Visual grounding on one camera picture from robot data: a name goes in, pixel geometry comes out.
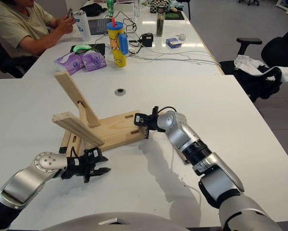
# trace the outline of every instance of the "beige t-shirt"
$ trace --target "beige t-shirt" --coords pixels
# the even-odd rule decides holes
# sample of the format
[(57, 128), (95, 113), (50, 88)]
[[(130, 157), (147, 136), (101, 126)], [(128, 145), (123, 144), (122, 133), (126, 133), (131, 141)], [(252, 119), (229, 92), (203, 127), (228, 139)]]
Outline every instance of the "beige t-shirt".
[(24, 37), (31, 36), (37, 40), (49, 33), (46, 26), (52, 15), (37, 3), (34, 7), (27, 7), (27, 11), (29, 17), (0, 1), (0, 43), (12, 58), (32, 55), (19, 46)]

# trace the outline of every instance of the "person's arm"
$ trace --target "person's arm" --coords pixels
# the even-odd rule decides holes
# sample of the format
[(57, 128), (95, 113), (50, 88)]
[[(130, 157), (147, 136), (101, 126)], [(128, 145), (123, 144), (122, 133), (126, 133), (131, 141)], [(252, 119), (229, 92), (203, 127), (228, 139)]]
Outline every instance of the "person's arm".
[(50, 34), (43, 36), (40, 39), (34, 40), (30, 36), (25, 36), (20, 42), (24, 50), (35, 56), (40, 56), (42, 53), (54, 46), (57, 41), (64, 35), (72, 32), (73, 20), (72, 18), (67, 18), (65, 20), (60, 20), (59, 25)]
[[(55, 17), (52, 17), (52, 20), (50, 21), (50, 23), (48, 24), (49, 27), (53, 28), (53, 29), (56, 29), (58, 27), (58, 25), (60, 24), (61, 21), (63, 20), (66, 20), (68, 18), (67, 15), (65, 15), (64, 17), (62, 17), (61, 19), (60, 18), (55, 18)], [(74, 16), (71, 17), (71, 20), (72, 20), (72, 24), (76, 23), (76, 20), (74, 18)]]

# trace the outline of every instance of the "yellow cup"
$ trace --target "yellow cup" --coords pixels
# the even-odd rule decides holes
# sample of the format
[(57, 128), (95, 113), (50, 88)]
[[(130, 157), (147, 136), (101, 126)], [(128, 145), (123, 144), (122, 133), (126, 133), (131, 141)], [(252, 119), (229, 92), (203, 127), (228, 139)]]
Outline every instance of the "yellow cup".
[(125, 66), (126, 55), (128, 54), (128, 40), (124, 33), (124, 25), (121, 22), (115, 22), (115, 27), (112, 23), (107, 24), (109, 33), (111, 50), (114, 56), (115, 64), (118, 67)]

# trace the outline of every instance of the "laptop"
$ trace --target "laptop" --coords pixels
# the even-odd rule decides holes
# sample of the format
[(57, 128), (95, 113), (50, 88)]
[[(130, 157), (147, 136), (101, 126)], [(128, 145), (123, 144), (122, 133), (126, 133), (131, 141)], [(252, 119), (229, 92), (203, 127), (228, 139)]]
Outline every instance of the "laptop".
[(106, 25), (111, 22), (110, 18), (92, 19), (88, 20), (91, 35), (107, 34)]

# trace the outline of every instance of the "floor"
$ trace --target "floor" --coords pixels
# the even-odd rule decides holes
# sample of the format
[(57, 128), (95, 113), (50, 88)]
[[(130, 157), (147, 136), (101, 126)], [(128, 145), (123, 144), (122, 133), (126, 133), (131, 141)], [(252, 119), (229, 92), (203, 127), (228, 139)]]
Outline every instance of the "floor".
[[(262, 45), (251, 45), (246, 55), (261, 60), (264, 45), (288, 31), (288, 15), (275, 7), (276, 1), (260, 0), (260, 5), (247, 5), (248, 0), (191, 0), (191, 24), (204, 43), (220, 61), (237, 56), (237, 37), (258, 37)], [(288, 83), (268, 100), (257, 100), (255, 106), (288, 154)], [(288, 222), (280, 223), (288, 231)]]

